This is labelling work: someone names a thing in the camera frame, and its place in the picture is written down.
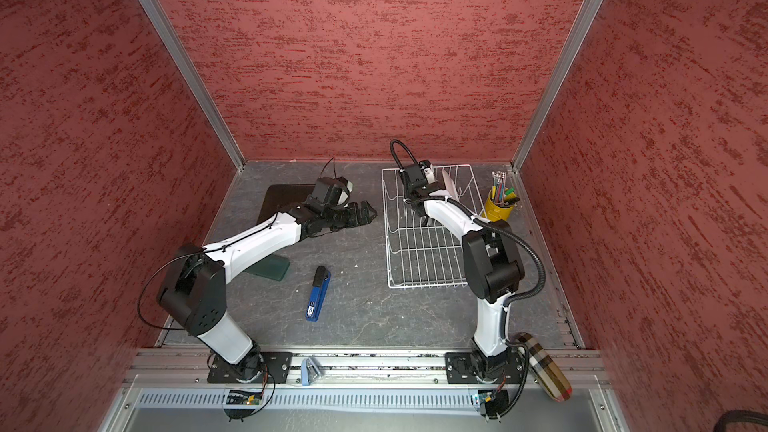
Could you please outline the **dark square plate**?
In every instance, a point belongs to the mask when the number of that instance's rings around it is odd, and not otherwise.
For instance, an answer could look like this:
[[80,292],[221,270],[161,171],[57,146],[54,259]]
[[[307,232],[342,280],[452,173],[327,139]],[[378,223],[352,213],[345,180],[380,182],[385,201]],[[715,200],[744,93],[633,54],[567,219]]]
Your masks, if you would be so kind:
[[273,184],[267,188],[257,224],[270,219],[275,213],[304,202],[313,192],[313,184]]

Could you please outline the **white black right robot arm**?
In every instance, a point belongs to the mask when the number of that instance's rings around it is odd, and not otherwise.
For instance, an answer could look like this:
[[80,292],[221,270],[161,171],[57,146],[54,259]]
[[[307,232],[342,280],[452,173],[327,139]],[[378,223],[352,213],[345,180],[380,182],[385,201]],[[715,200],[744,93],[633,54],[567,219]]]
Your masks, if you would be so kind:
[[507,333],[510,300],[525,276],[509,225],[491,222],[465,206],[435,175],[431,164],[398,168],[404,198],[414,212],[445,227],[461,242],[462,270],[477,298],[477,326],[469,368],[491,383],[513,360]]

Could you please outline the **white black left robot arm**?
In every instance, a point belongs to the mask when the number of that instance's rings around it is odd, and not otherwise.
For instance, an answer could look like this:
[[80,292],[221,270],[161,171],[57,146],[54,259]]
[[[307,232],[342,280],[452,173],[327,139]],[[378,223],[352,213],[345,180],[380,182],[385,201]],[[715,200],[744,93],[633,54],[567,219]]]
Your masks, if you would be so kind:
[[177,324],[213,352],[230,378],[253,383],[266,377],[259,344],[228,310],[228,287],[240,275],[304,240],[371,224],[367,201],[290,204],[256,226],[219,242],[185,244],[154,274],[162,281],[156,302]]

